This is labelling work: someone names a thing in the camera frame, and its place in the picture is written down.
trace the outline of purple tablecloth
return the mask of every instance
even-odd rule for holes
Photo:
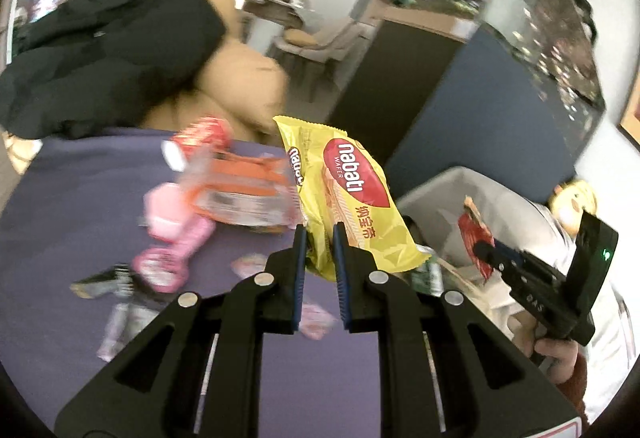
[[[142,196],[174,179],[160,152],[163,131],[115,129],[79,141],[49,139],[0,218],[0,360],[24,399],[52,427],[56,414],[104,365],[96,350],[114,303],[83,300],[71,282],[128,262],[153,240],[137,227]],[[281,150],[237,142],[257,156]],[[203,296],[238,278],[229,264],[269,253],[292,232],[259,235],[219,224],[190,264],[185,288]],[[339,319],[335,284],[307,274],[305,295]],[[337,323],[321,341],[266,335],[261,438],[371,438],[380,434],[374,334]]]

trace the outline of yellow wafer package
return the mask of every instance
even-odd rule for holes
[[[335,281],[330,238],[344,222],[350,245],[373,254],[378,268],[404,272],[421,265],[420,253],[391,201],[385,175],[359,142],[340,129],[274,117],[296,176],[311,261]]]

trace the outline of black jacket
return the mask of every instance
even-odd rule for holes
[[[207,0],[68,0],[26,28],[0,75],[0,126],[24,139],[138,125],[225,33]]]

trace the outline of red wrapper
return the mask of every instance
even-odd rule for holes
[[[226,151],[232,139],[231,126],[225,119],[206,115],[164,141],[162,154],[172,170],[182,172],[198,148],[207,145],[214,151]]]
[[[486,225],[478,224],[468,212],[465,212],[460,216],[458,219],[458,227],[460,228],[462,240],[465,242],[466,253],[474,262],[474,265],[478,268],[482,277],[484,277],[484,281],[487,282],[494,273],[494,269],[491,265],[476,257],[474,254],[474,245],[478,243],[478,241],[486,241],[492,246],[495,246],[494,237],[491,234],[491,231]]]

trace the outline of picture frame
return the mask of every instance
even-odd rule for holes
[[[640,149],[640,75],[636,79],[636,84],[626,104],[625,113],[620,121],[620,128]]]

